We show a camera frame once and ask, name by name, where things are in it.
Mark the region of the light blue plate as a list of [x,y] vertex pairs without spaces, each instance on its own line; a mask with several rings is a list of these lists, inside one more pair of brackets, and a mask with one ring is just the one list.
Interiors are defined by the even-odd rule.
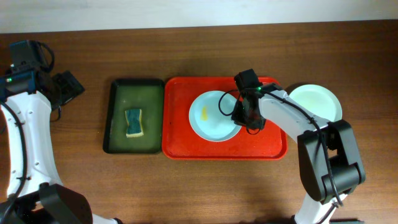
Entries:
[[199,95],[191,104],[188,120],[193,131],[211,142],[227,141],[237,135],[241,126],[234,123],[233,112],[237,99],[219,90],[207,91]]

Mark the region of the pale green plate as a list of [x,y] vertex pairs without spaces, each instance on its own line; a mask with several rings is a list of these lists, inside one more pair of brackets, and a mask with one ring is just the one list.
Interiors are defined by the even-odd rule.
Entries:
[[343,117],[340,101],[323,86],[302,85],[295,88],[289,96],[305,109],[329,121],[338,121]]

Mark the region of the green yellow sponge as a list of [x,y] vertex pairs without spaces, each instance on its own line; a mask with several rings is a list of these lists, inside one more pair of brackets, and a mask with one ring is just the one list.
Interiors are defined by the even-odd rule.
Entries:
[[137,108],[126,110],[125,117],[127,122],[126,137],[138,138],[143,136],[142,110]]

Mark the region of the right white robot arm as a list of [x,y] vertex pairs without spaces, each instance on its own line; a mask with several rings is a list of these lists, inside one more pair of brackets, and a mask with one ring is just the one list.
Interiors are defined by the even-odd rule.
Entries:
[[343,199],[366,180],[351,125],[311,113],[278,84],[261,83],[252,69],[238,73],[234,82],[239,93],[231,112],[235,124],[253,134],[270,121],[297,143],[306,195],[291,223],[329,223]]

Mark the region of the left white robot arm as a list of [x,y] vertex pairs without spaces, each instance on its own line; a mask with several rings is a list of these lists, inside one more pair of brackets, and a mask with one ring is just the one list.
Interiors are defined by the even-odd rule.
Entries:
[[69,72],[51,76],[54,55],[45,44],[10,46],[12,63],[1,77],[1,111],[9,138],[11,174],[1,223],[120,223],[91,211],[87,199],[64,187],[50,134],[51,113],[84,92]]

